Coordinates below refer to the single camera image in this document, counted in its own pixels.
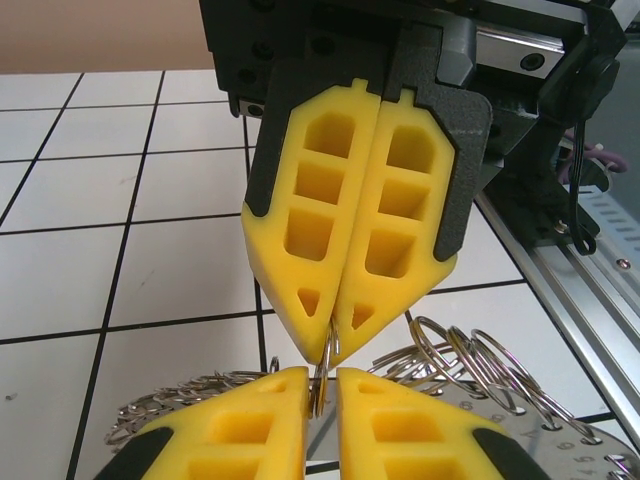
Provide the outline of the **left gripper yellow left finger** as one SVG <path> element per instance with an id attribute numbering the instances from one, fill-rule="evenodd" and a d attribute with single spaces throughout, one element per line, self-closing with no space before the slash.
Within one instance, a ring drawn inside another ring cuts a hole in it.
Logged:
<path id="1" fill-rule="evenodd" d="M 98 479 L 302 479 L 309 378 L 290 367 L 146 425 Z"/>

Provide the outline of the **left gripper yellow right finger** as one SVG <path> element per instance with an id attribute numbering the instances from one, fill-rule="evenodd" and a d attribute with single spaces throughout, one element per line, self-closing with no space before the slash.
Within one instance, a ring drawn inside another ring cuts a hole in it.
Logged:
<path id="1" fill-rule="evenodd" d="M 547 479 L 498 424 L 355 368 L 337 370 L 342 479 Z"/>

